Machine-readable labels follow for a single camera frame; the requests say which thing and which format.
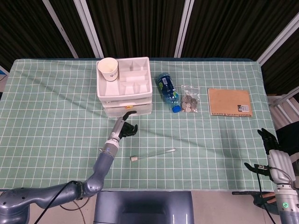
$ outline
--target plastic bag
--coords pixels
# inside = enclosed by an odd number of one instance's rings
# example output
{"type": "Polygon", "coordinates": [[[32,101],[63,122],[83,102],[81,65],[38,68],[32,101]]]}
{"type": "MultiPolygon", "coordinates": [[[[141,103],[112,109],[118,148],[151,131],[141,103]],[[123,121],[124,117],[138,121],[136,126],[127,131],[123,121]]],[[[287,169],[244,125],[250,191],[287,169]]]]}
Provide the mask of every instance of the plastic bag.
{"type": "Polygon", "coordinates": [[[189,85],[181,86],[181,107],[182,112],[198,112],[199,104],[199,87],[189,85]]]}

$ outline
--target robotic arm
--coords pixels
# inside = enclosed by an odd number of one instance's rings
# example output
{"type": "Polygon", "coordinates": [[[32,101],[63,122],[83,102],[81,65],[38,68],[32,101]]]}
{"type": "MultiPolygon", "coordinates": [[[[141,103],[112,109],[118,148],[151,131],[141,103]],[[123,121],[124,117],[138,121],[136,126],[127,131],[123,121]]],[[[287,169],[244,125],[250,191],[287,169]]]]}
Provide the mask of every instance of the robotic arm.
{"type": "Polygon", "coordinates": [[[72,181],[48,188],[17,188],[5,191],[0,196],[0,224],[27,224],[29,222],[29,208],[31,203],[36,203],[45,209],[55,207],[75,199],[91,197],[99,193],[104,186],[114,157],[119,149],[119,141],[127,136],[137,133],[137,125],[133,126],[126,121],[130,111],[117,119],[102,152],[93,166],[93,174],[85,181],[72,181]]]}
{"type": "Polygon", "coordinates": [[[299,199],[293,189],[296,180],[292,162],[288,153],[280,151],[276,137],[262,128],[258,130],[262,136],[267,154],[268,166],[255,164],[254,168],[248,163],[245,166],[254,173],[269,176],[277,185],[275,197],[282,224],[299,224],[299,199]]]}

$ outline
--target plastic water bottle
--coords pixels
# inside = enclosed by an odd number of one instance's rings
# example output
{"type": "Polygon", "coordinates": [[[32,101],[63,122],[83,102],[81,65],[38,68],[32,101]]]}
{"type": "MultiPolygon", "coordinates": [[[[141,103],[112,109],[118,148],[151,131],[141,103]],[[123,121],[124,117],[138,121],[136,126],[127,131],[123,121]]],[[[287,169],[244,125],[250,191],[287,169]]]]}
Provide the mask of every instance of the plastic water bottle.
{"type": "Polygon", "coordinates": [[[158,76],[156,82],[160,87],[164,101],[170,106],[172,112],[180,112],[181,107],[179,102],[179,95],[173,86],[170,75],[168,73],[162,73],[158,76]]]}

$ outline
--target white barcode label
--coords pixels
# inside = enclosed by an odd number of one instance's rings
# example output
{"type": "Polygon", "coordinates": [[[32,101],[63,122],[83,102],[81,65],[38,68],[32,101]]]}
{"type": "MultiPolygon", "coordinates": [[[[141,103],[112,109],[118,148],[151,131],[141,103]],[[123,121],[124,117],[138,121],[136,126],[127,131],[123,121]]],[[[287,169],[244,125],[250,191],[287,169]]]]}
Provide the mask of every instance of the white barcode label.
{"type": "Polygon", "coordinates": [[[167,80],[166,80],[166,78],[162,78],[162,81],[163,81],[164,85],[167,84],[167,80]]]}
{"type": "Polygon", "coordinates": [[[238,111],[239,112],[249,112],[249,106],[248,105],[238,105],[238,111]]]}

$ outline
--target test tube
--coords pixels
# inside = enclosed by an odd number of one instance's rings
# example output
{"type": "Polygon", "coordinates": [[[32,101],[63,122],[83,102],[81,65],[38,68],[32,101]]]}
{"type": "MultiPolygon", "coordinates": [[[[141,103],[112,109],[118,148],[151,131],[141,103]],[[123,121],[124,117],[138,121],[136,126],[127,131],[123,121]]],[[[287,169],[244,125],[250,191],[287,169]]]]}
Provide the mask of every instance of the test tube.
{"type": "Polygon", "coordinates": [[[144,153],[144,154],[140,154],[140,155],[132,155],[130,157],[130,160],[131,160],[131,162],[134,162],[134,161],[137,161],[137,160],[150,158],[150,157],[154,157],[154,156],[157,156],[157,155],[172,153],[174,151],[176,151],[176,148],[158,149],[156,151],[149,152],[149,153],[144,153]]]}

